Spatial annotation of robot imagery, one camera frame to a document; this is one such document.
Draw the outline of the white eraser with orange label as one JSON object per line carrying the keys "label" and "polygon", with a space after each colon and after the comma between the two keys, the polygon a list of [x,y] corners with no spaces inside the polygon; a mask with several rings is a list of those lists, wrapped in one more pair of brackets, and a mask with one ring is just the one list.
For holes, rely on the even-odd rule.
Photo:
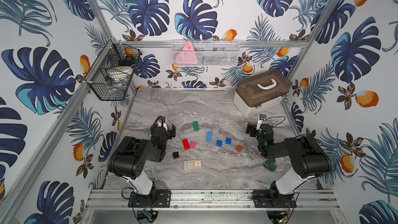
{"label": "white eraser with orange label", "polygon": [[185,171],[202,169],[202,167],[201,160],[186,160],[183,163],[183,168]]}

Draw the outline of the white mesh wall basket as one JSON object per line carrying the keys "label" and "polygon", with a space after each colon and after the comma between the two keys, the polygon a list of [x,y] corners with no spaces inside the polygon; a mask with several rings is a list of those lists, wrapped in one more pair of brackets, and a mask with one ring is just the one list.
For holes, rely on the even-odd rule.
{"label": "white mesh wall basket", "polygon": [[[195,65],[177,65],[175,56],[182,51],[188,41],[192,41],[198,63]],[[176,66],[235,66],[238,62],[240,43],[234,40],[174,40],[171,45],[174,65]]]}

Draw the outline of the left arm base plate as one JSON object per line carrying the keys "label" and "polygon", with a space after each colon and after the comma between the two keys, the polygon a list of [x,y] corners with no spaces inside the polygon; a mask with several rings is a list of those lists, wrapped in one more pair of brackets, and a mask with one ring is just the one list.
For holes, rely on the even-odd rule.
{"label": "left arm base plate", "polygon": [[131,192],[128,207],[130,208],[169,208],[171,201],[170,190],[155,190],[149,195],[139,195],[135,192]]}

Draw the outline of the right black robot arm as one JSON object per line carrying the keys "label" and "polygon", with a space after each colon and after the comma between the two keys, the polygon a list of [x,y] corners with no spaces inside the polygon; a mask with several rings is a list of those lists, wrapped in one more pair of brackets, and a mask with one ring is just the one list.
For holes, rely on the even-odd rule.
{"label": "right black robot arm", "polygon": [[299,135],[274,142],[273,126],[247,124],[246,133],[258,142],[258,151],[265,159],[289,157],[292,168],[270,188],[273,197],[290,196],[304,182],[332,170],[332,162],[310,135]]}

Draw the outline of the brown lidded storage box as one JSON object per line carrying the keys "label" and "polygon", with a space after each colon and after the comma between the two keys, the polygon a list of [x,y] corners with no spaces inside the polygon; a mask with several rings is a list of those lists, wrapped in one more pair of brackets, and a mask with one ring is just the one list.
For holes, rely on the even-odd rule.
{"label": "brown lidded storage box", "polygon": [[292,81],[281,72],[269,70],[240,81],[234,104],[245,117],[250,117],[279,104],[291,87]]}

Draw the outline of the red long lego brick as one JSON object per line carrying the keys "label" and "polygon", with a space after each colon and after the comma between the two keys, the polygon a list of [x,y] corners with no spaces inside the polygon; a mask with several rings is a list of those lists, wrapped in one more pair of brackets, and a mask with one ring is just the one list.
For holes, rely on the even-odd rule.
{"label": "red long lego brick", "polygon": [[187,139],[182,140],[182,143],[185,150],[189,150],[191,148]]}

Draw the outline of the aluminium front rail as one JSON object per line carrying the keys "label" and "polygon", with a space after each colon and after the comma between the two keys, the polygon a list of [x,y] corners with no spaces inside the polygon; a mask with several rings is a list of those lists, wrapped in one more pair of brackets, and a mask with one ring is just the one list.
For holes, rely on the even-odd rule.
{"label": "aluminium front rail", "polygon": [[[143,209],[130,201],[130,190],[92,190],[86,207],[89,210]],[[155,209],[170,211],[338,211],[340,206],[331,190],[299,190],[293,197],[271,205],[265,190],[162,190]]]}

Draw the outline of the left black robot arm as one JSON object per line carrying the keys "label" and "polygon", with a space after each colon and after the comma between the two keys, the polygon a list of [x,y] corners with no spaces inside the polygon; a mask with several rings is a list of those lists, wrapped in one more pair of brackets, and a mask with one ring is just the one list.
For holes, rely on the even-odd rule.
{"label": "left black robot arm", "polygon": [[136,139],[126,136],[112,154],[108,171],[124,178],[139,196],[150,196],[155,191],[152,180],[144,172],[145,162],[162,162],[167,142],[176,136],[176,127],[154,124],[151,139]]}

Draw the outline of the green long lego brick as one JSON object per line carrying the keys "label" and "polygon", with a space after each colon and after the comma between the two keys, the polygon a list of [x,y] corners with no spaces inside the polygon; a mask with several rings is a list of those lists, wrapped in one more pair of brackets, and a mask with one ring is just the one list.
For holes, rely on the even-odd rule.
{"label": "green long lego brick", "polygon": [[200,130],[199,123],[198,123],[197,121],[194,121],[194,122],[193,122],[193,128],[194,128],[194,131],[195,131],[195,132],[197,132],[197,131]]}

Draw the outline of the orange square lego brick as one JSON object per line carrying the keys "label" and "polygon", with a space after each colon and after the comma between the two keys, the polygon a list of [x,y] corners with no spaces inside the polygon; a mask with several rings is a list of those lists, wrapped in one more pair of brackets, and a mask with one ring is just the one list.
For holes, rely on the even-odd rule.
{"label": "orange square lego brick", "polygon": [[236,151],[238,151],[239,153],[241,153],[242,150],[243,150],[243,147],[242,147],[242,146],[238,145],[238,146],[236,147]]}

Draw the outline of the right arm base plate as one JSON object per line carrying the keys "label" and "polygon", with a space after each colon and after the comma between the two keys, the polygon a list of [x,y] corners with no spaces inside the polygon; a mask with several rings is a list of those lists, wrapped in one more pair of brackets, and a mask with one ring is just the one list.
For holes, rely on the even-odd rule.
{"label": "right arm base plate", "polygon": [[294,194],[281,195],[277,190],[254,190],[251,199],[255,208],[288,208],[296,207]]}

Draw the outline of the dark green plastic piece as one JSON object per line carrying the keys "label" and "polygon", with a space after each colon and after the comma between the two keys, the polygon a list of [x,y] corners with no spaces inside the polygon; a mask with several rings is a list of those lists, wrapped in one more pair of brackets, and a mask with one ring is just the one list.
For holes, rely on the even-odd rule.
{"label": "dark green plastic piece", "polygon": [[276,169],[277,169],[277,165],[276,165],[275,162],[276,162],[276,159],[275,159],[275,158],[269,158],[269,159],[267,159],[267,160],[264,162],[263,166],[264,166],[266,169],[270,170],[271,172],[275,172]]}

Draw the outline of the light blue long lego brick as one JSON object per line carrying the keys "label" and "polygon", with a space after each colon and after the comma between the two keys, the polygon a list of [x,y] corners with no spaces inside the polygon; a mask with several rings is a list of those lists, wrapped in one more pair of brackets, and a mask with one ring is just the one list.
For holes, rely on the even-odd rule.
{"label": "light blue long lego brick", "polygon": [[212,138],[213,138],[213,132],[211,132],[211,131],[207,132],[206,142],[207,143],[211,143],[212,142]]}

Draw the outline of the pink triangle object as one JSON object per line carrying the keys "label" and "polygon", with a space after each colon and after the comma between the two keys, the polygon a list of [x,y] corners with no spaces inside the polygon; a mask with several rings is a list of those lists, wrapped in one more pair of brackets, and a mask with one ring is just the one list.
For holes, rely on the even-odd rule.
{"label": "pink triangle object", "polygon": [[176,53],[175,63],[177,65],[195,65],[198,63],[192,41],[188,41],[182,51]]}

